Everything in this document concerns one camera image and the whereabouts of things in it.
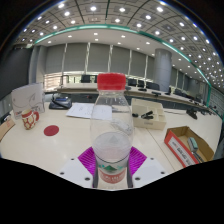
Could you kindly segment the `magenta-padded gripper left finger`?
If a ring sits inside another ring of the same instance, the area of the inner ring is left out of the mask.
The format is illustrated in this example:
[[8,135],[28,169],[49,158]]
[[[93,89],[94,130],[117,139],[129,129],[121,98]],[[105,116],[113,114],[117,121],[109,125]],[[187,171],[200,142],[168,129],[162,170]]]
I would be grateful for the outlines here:
[[69,159],[58,176],[84,188],[92,188],[96,168],[95,155],[91,147],[77,158]]

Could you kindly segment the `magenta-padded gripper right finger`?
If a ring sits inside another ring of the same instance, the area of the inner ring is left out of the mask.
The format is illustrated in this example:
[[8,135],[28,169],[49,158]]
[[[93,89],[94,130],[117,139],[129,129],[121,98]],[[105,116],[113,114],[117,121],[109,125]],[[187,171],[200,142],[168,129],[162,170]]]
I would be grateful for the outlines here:
[[140,188],[166,176],[163,166],[154,157],[147,157],[132,147],[129,156],[127,183],[129,188]]

